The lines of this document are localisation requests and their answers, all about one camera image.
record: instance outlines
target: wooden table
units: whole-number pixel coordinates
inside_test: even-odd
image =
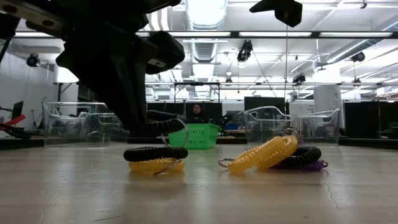
[[[152,177],[125,148],[0,151],[0,223],[397,223],[397,151],[322,147],[324,172],[232,175],[217,160],[245,146],[224,145]]]

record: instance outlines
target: ceiling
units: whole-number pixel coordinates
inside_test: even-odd
[[[195,8],[199,13],[204,14],[208,11],[211,0],[201,0],[202,8]],[[274,17],[273,12],[260,12],[252,14],[249,8],[257,1],[248,0],[229,0],[226,8],[223,30],[281,30],[281,31],[382,31],[380,25],[396,17],[398,21],[398,1],[396,0],[369,0],[366,9],[360,9],[362,0],[297,0],[303,4],[302,22],[294,27],[287,27]],[[163,9],[148,15],[149,24],[142,31],[153,30],[189,30],[187,23],[184,2],[173,8]],[[19,24],[17,31],[30,31],[24,22]],[[338,49],[350,44],[352,39],[252,39],[253,52],[244,68],[238,68],[236,52],[243,43],[243,39],[218,39],[223,41],[219,44],[217,57],[212,61],[212,65],[200,65],[200,70],[212,70],[205,79],[200,81],[224,82],[227,72],[231,72],[234,82],[263,82],[264,76],[269,82],[284,82],[284,75],[287,73],[289,82],[297,75],[297,71],[290,72],[306,60],[318,60],[317,55],[328,55]],[[183,44],[186,57],[180,64],[182,68],[182,79],[193,81],[199,78],[193,69],[191,44],[184,43],[183,39],[178,40]],[[30,50],[37,47],[57,47],[60,49],[61,40],[57,39],[14,39],[13,42],[22,48],[20,54],[27,54]],[[372,78],[365,79],[366,75],[378,71],[386,66],[393,65],[398,61],[398,39],[388,39],[379,42],[363,51],[366,56],[365,61],[357,63],[353,69],[353,63],[341,61],[326,68],[330,70],[340,70],[341,81],[351,82],[354,75],[363,75],[362,82],[382,82],[388,78],[398,77],[397,69],[380,73]],[[53,62],[57,53],[43,54],[43,59]],[[313,69],[306,72],[308,82],[316,81],[313,79]],[[364,88],[364,90],[375,89],[375,86]]]

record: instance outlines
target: clear plastic bin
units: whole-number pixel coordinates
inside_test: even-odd
[[[286,115],[275,106],[243,112],[248,144],[258,145],[276,136],[297,132],[302,144],[338,144],[340,109],[311,114]]]
[[[128,131],[104,103],[43,103],[44,146],[103,147]]]

